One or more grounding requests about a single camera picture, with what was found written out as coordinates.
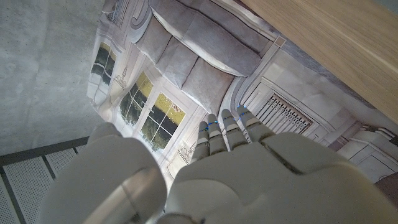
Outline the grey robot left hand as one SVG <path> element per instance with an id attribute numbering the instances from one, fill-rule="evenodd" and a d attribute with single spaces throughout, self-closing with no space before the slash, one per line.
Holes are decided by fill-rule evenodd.
<path id="1" fill-rule="evenodd" d="M 245 106 L 201 122 L 172 185 L 142 141 L 112 123 L 54 180 L 40 223 L 396 223 L 397 208 L 354 165 Z"/>

